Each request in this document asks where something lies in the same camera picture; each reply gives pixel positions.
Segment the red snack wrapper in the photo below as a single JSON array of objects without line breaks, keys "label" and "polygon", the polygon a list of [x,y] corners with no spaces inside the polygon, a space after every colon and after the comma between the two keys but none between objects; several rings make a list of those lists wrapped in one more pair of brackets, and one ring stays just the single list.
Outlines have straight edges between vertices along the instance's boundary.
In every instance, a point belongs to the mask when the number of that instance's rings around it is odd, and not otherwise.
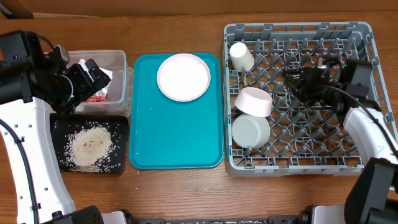
[{"label": "red snack wrapper", "polygon": [[85,103],[101,103],[107,101],[109,93],[107,88],[97,91],[93,96],[89,97]]}]

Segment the white napkin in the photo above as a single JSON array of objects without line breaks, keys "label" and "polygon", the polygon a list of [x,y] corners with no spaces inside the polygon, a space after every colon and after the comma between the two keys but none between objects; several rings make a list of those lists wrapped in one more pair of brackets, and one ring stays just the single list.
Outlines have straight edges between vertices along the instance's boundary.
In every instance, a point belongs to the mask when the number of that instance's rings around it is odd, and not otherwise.
[{"label": "white napkin", "polygon": [[88,60],[80,59],[78,64],[93,82],[101,78],[104,82],[109,83],[113,77],[112,71],[99,67],[92,58]]}]

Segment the small pink saucer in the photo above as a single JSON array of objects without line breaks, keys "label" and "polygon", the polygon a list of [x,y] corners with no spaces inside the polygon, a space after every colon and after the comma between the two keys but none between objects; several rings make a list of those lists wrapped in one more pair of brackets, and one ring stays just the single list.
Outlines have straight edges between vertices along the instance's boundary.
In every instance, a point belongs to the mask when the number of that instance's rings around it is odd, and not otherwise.
[{"label": "small pink saucer", "polygon": [[234,101],[235,107],[243,113],[264,118],[271,115],[272,103],[270,94],[254,87],[243,88]]}]

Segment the pile of rice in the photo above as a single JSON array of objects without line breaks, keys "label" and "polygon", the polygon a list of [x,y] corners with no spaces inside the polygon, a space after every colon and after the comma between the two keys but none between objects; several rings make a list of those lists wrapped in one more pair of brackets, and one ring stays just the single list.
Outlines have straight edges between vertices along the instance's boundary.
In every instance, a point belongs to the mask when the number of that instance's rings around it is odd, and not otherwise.
[{"label": "pile of rice", "polygon": [[64,147],[65,165],[75,172],[110,173],[114,165],[108,163],[117,148],[111,137],[111,133],[102,125],[68,134]]}]

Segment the white cup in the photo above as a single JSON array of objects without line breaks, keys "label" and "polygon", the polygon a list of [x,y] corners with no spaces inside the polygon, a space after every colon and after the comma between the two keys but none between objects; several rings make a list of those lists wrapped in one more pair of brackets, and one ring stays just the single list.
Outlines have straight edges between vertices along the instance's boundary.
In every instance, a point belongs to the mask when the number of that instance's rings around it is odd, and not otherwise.
[{"label": "white cup", "polygon": [[249,71],[253,68],[255,60],[246,44],[242,42],[233,44],[229,49],[229,54],[233,68],[238,72]]}]

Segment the grey bowl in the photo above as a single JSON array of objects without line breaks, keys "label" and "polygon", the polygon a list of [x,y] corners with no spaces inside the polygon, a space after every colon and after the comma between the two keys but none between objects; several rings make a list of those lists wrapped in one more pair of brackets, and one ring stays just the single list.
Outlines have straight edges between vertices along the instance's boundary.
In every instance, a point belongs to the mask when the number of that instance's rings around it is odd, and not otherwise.
[{"label": "grey bowl", "polygon": [[233,140],[243,148],[258,149],[268,142],[270,135],[271,128],[265,117],[241,114],[232,123]]}]

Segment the large pink plate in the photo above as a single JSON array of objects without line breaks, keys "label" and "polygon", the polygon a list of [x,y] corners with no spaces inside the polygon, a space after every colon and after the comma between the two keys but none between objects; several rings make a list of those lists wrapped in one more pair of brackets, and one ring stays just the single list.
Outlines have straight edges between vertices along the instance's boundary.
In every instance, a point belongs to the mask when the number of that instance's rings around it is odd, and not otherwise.
[{"label": "large pink plate", "polygon": [[165,59],[157,72],[159,90],[169,99],[179,102],[201,97],[211,82],[208,65],[193,54],[175,54]]}]

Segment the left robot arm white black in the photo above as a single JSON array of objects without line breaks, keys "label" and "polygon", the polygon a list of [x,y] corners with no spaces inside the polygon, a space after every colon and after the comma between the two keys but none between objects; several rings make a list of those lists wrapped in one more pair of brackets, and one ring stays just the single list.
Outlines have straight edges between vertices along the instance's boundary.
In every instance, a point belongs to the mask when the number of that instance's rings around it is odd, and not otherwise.
[{"label": "left robot arm white black", "polygon": [[70,115],[106,87],[111,72],[94,60],[70,63],[59,45],[15,30],[1,36],[1,136],[17,193],[19,223],[133,223],[127,210],[77,210],[63,182],[50,133],[50,115]]}]

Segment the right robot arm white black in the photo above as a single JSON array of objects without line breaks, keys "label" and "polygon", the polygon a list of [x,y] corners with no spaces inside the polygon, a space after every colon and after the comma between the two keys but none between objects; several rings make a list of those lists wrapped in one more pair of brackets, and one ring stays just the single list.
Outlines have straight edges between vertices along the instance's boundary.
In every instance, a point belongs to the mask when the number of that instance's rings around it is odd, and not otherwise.
[{"label": "right robot arm white black", "polygon": [[298,223],[397,223],[397,141],[389,132],[374,100],[367,98],[373,66],[370,62],[336,57],[318,60],[316,67],[282,72],[292,94],[307,106],[331,106],[351,136],[364,169],[341,205],[310,205]]}]

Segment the clear plastic waste bin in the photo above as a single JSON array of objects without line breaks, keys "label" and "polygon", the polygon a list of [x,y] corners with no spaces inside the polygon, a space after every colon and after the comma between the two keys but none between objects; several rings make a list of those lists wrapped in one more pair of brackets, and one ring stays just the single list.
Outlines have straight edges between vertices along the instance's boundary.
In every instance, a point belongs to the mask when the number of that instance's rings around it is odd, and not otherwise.
[{"label": "clear plastic waste bin", "polygon": [[78,114],[106,114],[128,117],[131,114],[131,84],[133,69],[128,66],[122,50],[78,50],[70,51],[70,67],[80,59],[92,58],[99,67],[113,72],[108,85],[109,98],[101,103],[81,103],[76,107]]}]

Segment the grey dishwasher rack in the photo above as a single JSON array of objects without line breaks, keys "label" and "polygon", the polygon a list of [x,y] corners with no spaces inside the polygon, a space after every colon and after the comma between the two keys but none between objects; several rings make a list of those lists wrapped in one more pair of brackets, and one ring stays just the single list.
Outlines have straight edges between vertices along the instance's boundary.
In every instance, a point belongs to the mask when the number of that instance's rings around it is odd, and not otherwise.
[{"label": "grey dishwasher rack", "polygon": [[[233,68],[230,47],[242,42],[252,53],[251,70]],[[371,26],[366,22],[293,22],[228,24],[223,31],[223,119],[226,171],[233,177],[278,177],[294,174],[358,175],[363,162],[350,135],[328,106],[304,106],[282,79],[282,72],[312,67],[322,56],[342,61],[371,62],[368,98],[381,107],[393,136],[397,126]],[[234,101],[247,87],[268,92],[273,99],[268,117],[271,135],[258,148],[238,146],[232,123],[240,115]]]}]

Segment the black plastic tray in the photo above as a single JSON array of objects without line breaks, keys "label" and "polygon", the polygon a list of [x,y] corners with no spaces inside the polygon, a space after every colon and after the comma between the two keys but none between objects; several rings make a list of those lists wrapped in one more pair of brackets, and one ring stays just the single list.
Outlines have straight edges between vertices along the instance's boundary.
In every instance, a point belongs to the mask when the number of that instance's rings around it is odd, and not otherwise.
[{"label": "black plastic tray", "polygon": [[58,166],[64,172],[120,174],[129,137],[125,116],[50,115]]}]

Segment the teal serving tray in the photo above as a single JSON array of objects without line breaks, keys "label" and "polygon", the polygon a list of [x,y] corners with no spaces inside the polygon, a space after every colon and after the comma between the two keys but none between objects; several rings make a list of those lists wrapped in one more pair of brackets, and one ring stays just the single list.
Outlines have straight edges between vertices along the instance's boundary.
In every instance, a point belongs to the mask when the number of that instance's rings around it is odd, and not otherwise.
[{"label": "teal serving tray", "polygon": [[216,167],[224,156],[220,62],[198,53],[210,69],[210,86],[198,99],[178,102],[157,85],[157,71],[169,56],[145,54],[134,64],[129,161],[138,169]]}]

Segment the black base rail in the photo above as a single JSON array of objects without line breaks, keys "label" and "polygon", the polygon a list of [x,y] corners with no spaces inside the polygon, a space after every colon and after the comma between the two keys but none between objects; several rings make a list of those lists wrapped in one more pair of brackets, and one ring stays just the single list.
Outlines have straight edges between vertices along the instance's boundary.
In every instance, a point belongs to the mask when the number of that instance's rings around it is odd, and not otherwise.
[{"label": "black base rail", "polygon": [[239,218],[239,219],[188,219],[165,220],[163,218],[141,218],[134,223],[138,224],[310,224],[311,218],[307,215],[284,216],[276,215],[267,218]]}]

